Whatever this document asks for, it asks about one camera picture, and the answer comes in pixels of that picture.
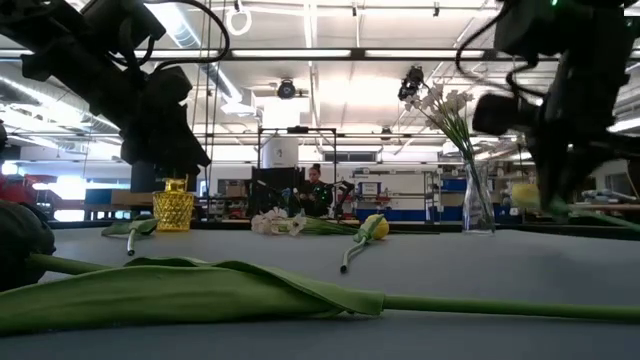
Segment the person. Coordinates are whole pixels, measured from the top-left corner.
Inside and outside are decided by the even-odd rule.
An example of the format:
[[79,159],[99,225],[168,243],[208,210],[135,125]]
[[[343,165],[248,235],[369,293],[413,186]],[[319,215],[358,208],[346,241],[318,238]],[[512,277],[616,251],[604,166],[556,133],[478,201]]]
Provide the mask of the person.
[[313,164],[308,171],[308,179],[299,189],[299,201],[307,216],[320,218],[329,215],[333,193],[320,177],[320,165]]

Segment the yellow faceted glass vase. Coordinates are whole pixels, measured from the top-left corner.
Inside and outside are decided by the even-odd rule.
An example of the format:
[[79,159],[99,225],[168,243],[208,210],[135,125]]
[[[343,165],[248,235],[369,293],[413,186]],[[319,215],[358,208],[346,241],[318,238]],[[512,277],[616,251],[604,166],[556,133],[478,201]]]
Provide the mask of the yellow faceted glass vase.
[[163,191],[153,194],[153,214],[158,232],[190,230],[194,195],[187,190],[187,179],[167,178]]

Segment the black screen panel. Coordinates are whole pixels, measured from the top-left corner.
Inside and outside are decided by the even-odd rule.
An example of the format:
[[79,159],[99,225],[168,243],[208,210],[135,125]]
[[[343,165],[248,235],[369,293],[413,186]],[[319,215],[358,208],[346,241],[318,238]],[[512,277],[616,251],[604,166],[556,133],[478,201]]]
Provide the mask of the black screen panel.
[[303,168],[256,168],[252,169],[249,186],[250,217],[260,213],[267,213],[274,207],[283,209],[288,216],[295,216],[301,212],[300,200],[294,194],[304,183]]

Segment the white artificial flower bunch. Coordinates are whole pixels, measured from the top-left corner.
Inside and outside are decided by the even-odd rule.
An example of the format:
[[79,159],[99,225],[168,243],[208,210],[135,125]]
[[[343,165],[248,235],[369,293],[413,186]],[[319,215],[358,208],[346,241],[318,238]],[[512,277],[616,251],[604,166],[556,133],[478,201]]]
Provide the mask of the white artificial flower bunch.
[[454,145],[463,160],[464,172],[465,164],[475,161],[469,126],[461,115],[472,99],[473,96],[465,92],[444,94],[441,84],[423,84],[416,95],[402,101],[407,110],[418,110],[426,117],[429,126],[441,131]]
[[342,223],[334,223],[326,219],[306,216],[298,213],[293,217],[288,216],[284,209],[275,207],[266,213],[260,213],[252,217],[251,230],[263,235],[354,235],[358,232],[356,227]]

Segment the blue storage bin row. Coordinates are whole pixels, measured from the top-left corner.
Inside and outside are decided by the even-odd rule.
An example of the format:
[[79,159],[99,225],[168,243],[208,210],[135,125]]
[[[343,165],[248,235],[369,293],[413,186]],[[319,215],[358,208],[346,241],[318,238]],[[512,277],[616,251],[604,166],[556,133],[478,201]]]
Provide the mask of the blue storage bin row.
[[445,206],[442,211],[438,207],[427,209],[357,209],[355,215],[364,220],[374,214],[383,214],[392,222],[460,222],[462,220],[461,206]]

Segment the red machine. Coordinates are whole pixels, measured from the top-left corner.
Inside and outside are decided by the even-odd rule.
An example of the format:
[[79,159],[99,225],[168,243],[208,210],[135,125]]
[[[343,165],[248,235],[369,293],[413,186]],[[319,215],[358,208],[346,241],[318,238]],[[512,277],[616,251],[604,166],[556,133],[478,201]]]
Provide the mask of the red machine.
[[0,174],[0,200],[35,205],[37,190],[34,185],[53,183],[56,180],[57,177],[51,175]]

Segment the black monitor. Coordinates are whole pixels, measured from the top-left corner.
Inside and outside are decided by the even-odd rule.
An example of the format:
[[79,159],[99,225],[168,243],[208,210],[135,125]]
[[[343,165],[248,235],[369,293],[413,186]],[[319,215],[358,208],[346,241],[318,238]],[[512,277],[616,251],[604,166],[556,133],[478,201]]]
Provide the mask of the black monitor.
[[131,167],[132,193],[153,193],[164,189],[164,182],[156,175],[155,167],[151,163],[138,161]]

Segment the black metal frame stand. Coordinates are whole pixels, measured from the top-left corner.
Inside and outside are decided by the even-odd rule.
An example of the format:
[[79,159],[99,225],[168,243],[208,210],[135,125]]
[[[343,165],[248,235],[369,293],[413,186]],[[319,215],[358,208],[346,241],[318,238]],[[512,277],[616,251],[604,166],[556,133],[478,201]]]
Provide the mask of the black metal frame stand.
[[[299,126],[299,125],[293,126],[293,127],[287,127],[287,128],[260,128],[258,130],[257,164],[254,167],[263,168],[261,166],[261,160],[262,160],[262,158],[261,158],[261,147],[262,147],[262,144],[266,140],[270,140],[273,137],[297,138],[298,139],[299,150],[300,150],[300,142],[304,139],[305,136],[307,136],[307,135],[323,135],[323,134],[325,134],[327,132],[329,132],[331,134],[335,134],[336,130],[333,129],[333,128],[329,128],[329,129],[327,129],[327,128],[309,128],[309,127],[306,127],[306,126]],[[318,163],[312,163],[312,164],[310,164],[308,166],[302,164],[300,162],[300,154],[299,154],[299,161],[298,161],[298,164],[296,166],[299,167],[299,168],[303,168],[304,177],[305,177],[304,182],[308,179],[308,171],[312,167],[313,164],[318,164]],[[327,186],[332,189],[332,193],[333,193],[333,202],[331,204],[331,206],[332,206],[334,201],[335,201],[334,184],[333,183],[328,183],[328,182],[324,182],[324,183],[326,183]],[[295,190],[294,194],[299,199],[299,190]]]

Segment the yellow artificial tulip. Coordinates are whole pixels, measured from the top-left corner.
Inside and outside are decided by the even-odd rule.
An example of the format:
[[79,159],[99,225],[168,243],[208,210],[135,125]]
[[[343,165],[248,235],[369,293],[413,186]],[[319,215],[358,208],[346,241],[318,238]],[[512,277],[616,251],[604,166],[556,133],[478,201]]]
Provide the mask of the yellow artificial tulip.
[[593,210],[580,209],[567,204],[558,197],[555,197],[549,204],[543,205],[540,201],[538,186],[535,184],[515,184],[512,187],[511,198],[512,202],[519,208],[536,210],[546,215],[550,215],[554,219],[566,220],[571,214],[575,214],[600,220],[608,224],[621,226],[640,233],[640,224],[600,214]]
[[369,216],[353,236],[355,244],[343,253],[340,272],[342,274],[347,273],[350,261],[355,255],[361,252],[371,241],[383,240],[389,232],[389,223],[382,214]]

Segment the artificial tulip with broad leaf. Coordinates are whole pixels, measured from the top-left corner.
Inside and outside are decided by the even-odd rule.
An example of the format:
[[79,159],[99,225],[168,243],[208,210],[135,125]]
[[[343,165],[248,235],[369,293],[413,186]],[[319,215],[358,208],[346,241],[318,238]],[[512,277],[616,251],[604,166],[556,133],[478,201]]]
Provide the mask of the artificial tulip with broad leaf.
[[532,304],[387,295],[239,261],[136,258],[111,267],[57,257],[28,205],[0,200],[0,336],[115,326],[379,316],[386,310],[640,324],[640,306]]

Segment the black overhead frame bar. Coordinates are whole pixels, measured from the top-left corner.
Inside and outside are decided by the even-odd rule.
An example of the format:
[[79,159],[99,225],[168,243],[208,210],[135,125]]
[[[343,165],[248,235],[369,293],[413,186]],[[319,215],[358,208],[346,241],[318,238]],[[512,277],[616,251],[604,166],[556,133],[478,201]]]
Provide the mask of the black overhead frame bar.
[[[19,60],[22,55],[31,55],[27,49],[0,48],[0,61]],[[154,50],[150,60],[196,59],[204,55],[218,55],[217,51],[196,49]],[[453,62],[455,49],[429,48],[291,48],[291,49],[232,49],[225,61],[444,61]],[[522,58],[497,53],[492,49],[467,49],[461,54],[462,61],[511,61]],[[640,49],[634,49],[629,62],[640,62]]]

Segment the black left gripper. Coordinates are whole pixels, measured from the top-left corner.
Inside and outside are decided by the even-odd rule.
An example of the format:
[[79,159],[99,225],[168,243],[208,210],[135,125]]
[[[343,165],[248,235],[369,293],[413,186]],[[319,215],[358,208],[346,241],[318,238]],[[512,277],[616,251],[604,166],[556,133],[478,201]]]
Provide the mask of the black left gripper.
[[179,103],[146,104],[121,131],[121,158],[157,168],[208,166],[211,159],[187,122],[188,107]]

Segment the clear glass vase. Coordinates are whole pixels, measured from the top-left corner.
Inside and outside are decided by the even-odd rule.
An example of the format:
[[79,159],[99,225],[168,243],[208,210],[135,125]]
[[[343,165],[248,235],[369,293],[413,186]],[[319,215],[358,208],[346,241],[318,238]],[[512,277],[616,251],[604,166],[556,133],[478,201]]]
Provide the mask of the clear glass vase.
[[485,161],[469,162],[465,164],[465,174],[467,186],[462,204],[463,231],[493,234],[496,228],[489,187],[489,166]]

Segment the green-leaved flower stem grey tip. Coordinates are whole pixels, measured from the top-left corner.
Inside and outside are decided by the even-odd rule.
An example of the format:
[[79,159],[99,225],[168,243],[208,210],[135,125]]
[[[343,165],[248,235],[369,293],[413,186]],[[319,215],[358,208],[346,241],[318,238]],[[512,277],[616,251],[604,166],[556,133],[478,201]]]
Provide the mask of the green-leaved flower stem grey tip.
[[101,231],[103,237],[127,236],[128,256],[135,255],[135,242],[141,236],[151,235],[157,228],[158,220],[151,215],[140,215],[130,222],[114,222]]

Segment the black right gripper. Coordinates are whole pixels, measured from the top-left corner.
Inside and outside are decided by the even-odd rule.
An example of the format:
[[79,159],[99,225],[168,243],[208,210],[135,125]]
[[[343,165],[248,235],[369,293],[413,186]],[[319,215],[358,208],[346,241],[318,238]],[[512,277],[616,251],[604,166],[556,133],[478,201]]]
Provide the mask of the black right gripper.
[[621,156],[610,145],[607,128],[614,123],[613,107],[622,85],[621,53],[562,54],[544,101],[542,135],[528,137],[543,209],[551,207],[558,187],[559,196],[568,201],[594,165]]

